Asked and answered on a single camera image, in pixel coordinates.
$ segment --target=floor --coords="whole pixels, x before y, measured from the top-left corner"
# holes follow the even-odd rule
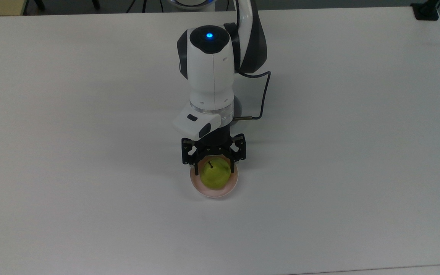
[[[45,11],[39,11],[35,2],[29,0],[27,12],[29,15],[59,15],[59,14],[99,14],[125,13],[133,0],[99,0],[101,8],[95,10],[91,0],[43,0]],[[136,0],[130,13],[142,12],[144,0]],[[164,12],[170,12],[171,7],[167,0],[148,0],[145,12],[161,12],[163,2]],[[217,0],[216,10],[234,10],[232,0]],[[256,0],[260,10],[274,9],[316,9],[316,8],[349,8],[349,7],[390,7],[409,6],[412,2],[423,0]]]

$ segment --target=black clamp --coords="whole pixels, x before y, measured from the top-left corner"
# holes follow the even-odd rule
[[[238,148],[235,151],[231,148],[232,144]],[[181,152],[183,164],[190,164],[194,166],[194,174],[199,175],[198,163],[207,155],[225,155],[230,160],[230,172],[235,171],[235,163],[239,160],[246,159],[246,137],[244,134],[238,134],[234,137],[229,137],[223,144],[218,146],[206,145],[202,140],[192,141],[191,139],[183,138],[181,140]]]
[[[410,6],[414,9],[415,19],[417,20],[437,21],[439,19],[437,9],[440,6],[440,0],[428,0],[423,4],[412,3]]]

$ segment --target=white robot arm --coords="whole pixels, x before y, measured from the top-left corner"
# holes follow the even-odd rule
[[[243,134],[232,138],[235,72],[254,73],[267,59],[267,46],[255,0],[235,0],[237,23],[186,30],[178,40],[180,72],[191,85],[190,100],[173,121],[185,138],[183,163],[195,166],[206,155],[246,158]],[[230,146],[236,144],[239,151]],[[195,146],[193,155],[188,152]]]

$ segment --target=cable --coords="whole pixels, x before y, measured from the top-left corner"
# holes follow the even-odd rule
[[[242,73],[240,71],[236,71],[237,73],[239,73],[241,76],[244,77],[248,77],[248,78],[260,78],[263,77],[264,75],[267,75],[267,79],[266,79],[266,86],[264,86],[264,93],[262,94],[262,102],[260,103],[260,113],[259,116],[238,116],[238,117],[234,117],[232,119],[232,121],[237,121],[237,120],[258,120],[262,117],[262,112],[264,112],[264,101],[266,99],[266,92],[267,92],[267,86],[269,85],[269,79],[271,78],[271,71],[267,71],[265,73],[261,73],[258,75],[249,75],[249,74],[245,74]]]
[[[144,5],[142,6],[142,13],[145,13],[145,6],[147,5],[147,0],[144,0]]]
[[[128,12],[130,11],[130,9],[131,9],[131,7],[133,6],[133,4],[135,4],[135,0],[133,0],[133,1],[131,2],[130,7],[128,8],[127,12],[125,12],[125,13],[128,13]]]
[[[239,0],[235,0],[235,9],[237,10],[237,29],[239,29],[239,24],[241,23],[241,13],[239,8]]]

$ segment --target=green pear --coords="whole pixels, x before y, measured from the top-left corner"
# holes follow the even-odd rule
[[[207,188],[222,189],[230,178],[230,165],[222,158],[212,158],[209,162],[205,163],[199,177]]]

